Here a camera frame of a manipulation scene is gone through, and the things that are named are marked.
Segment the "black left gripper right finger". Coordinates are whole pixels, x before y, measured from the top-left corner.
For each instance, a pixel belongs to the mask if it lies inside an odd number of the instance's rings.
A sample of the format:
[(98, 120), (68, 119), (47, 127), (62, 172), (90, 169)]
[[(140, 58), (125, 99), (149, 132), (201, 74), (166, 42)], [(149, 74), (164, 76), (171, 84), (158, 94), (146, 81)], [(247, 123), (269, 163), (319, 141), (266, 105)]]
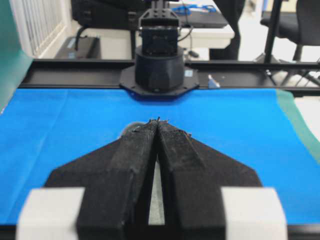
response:
[(157, 127), (165, 222), (183, 240), (285, 240), (276, 191), (254, 169), (165, 121)]

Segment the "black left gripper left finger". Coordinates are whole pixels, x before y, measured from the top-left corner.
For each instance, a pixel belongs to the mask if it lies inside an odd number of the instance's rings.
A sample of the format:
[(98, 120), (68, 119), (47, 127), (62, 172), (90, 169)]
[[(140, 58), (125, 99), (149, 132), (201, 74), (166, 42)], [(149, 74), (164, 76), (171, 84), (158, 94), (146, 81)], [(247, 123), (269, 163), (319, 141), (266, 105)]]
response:
[(157, 123), (55, 168), (33, 189), (16, 225), (18, 240), (123, 240), (126, 226), (147, 224)]

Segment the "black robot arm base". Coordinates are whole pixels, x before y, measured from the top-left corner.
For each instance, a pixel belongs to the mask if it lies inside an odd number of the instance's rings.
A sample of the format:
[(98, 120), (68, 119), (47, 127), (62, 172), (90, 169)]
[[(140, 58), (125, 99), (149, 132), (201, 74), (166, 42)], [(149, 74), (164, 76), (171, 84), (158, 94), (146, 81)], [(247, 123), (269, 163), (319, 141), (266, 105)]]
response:
[(179, 17), (164, 0), (151, 1), (138, 21), (142, 44), (134, 66), (121, 71), (119, 85), (141, 96), (178, 96), (200, 85), (195, 70), (185, 66), (179, 47)]

